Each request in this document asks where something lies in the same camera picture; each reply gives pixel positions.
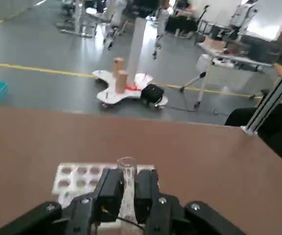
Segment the wooden block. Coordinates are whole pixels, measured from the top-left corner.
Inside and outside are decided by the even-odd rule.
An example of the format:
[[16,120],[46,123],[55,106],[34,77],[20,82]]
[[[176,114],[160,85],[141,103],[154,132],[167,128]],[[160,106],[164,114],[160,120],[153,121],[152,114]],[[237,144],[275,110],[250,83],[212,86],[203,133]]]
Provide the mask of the wooden block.
[[117,79],[118,71],[124,70],[125,66],[125,59],[124,58],[115,58],[113,63],[113,77]]
[[116,79],[116,92],[123,94],[125,92],[128,80],[128,73],[124,70],[118,71],[118,77]]

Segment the brown table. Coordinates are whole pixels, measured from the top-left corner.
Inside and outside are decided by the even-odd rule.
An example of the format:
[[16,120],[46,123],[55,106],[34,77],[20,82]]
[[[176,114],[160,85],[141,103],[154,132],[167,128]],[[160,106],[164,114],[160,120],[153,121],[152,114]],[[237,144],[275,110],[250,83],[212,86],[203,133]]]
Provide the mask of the brown table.
[[282,160],[238,128],[0,107],[0,226],[54,199],[62,162],[157,166],[162,192],[209,203],[251,235],[282,234]]

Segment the metal stand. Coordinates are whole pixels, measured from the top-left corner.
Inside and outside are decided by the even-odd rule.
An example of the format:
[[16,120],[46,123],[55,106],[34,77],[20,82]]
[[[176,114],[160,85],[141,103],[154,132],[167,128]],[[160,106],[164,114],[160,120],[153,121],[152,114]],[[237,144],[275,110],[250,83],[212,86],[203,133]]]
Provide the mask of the metal stand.
[[165,35],[165,28],[168,18],[169,18],[169,12],[166,9],[161,9],[158,17],[155,49],[154,49],[154,53],[152,54],[154,60],[157,58],[158,51],[162,47],[160,41]]
[[76,0],[74,30],[60,29],[60,31],[62,33],[74,34],[84,38],[94,37],[94,35],[86,33],[86,29],[87,22],[85,0]]
[[245,133],[249,135],[255,134],[267,117],[271,114],[274,108],[282,100],[282,77],[276,83],[274,89],[270,91],[262,104],[258,107],[252,118],[249,120],[246,127],[243,127]]
[[[193,83],[197,82],[198,80],[203,79],[205,76],[206,76],[206,72],[202,72],[199,76],[193,78],[191,81],[189,81],[188,83],[186,83],[183,87],[181,87],[181,88],[180,88],[180,92],[183,93],[185,88],[187,88],[188,86],[190,86],[190,85],[192,85]],[[199,95],[198,95],[197,102],[194,104],[194,108],[195,108],[195,109],[199,108],[200,103],[201,103],[201,101],[202,101],[202,99],[203,99],[205,85],[206,85],[206,82],[205,82],[205,80],[204,80],[203,83],[202,83],[201,91],[200,91],[200,93],[199,93]]]

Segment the blue plastic bin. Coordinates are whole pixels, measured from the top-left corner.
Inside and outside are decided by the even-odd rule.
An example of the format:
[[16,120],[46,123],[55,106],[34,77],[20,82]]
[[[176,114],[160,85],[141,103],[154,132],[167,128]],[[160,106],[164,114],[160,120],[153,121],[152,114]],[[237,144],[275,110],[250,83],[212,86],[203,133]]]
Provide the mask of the blue plastic bin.
[[8,91],[8,83],[0,81],[0,100],[4,98]]

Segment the gray floor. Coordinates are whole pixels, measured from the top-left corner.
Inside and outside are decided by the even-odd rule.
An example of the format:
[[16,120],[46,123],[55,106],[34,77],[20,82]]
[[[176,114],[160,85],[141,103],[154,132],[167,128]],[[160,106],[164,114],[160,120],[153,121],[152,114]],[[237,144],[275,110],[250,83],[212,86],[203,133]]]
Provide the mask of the gray floor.
[[[81,39],[60,33],[54,26],[60,18],[59,14],[57,2],[48,0],[41,6],[0,24],[0,63],[91,74],[97,69],[111,71],[114,57],[128,58],[133,28],[119,37],[113,50],[108,51],[103,47],[101,28],[95,39]],[[194,46],[193,40],[165,37],[163,49],[158,59],[153,61],[154,38],[155,31],[148,25],[139,71],[151,74],[155,82],[175,85],[183,85],[198,74],[195,64],[202,51]],[[255,93],[261,88],[270,87],[272,79],[273,76],[269,74],[257,73],[242,90],[234,92]],[[226,116],[214,116],[213,110],[227,115],[237,107],[251,107],[257,102],[245,97],[206,93],[198,112],[187,113],[169,108],[157,112],[137,101],[128,100],[111,109],[102,110],[95,96],[105,86],[96,84],[90,78],[0,67],[0,80],[9,84],[9,94],[3,105],[121,117],[223,124]],[[207,88],[226,90],[214,86]],[[198,92],[186,91],[188,108],[192,108],[197,94]],[[166,95],[170,99],[169,106],[185,108],[183,97],[177,90],[166,88]]]

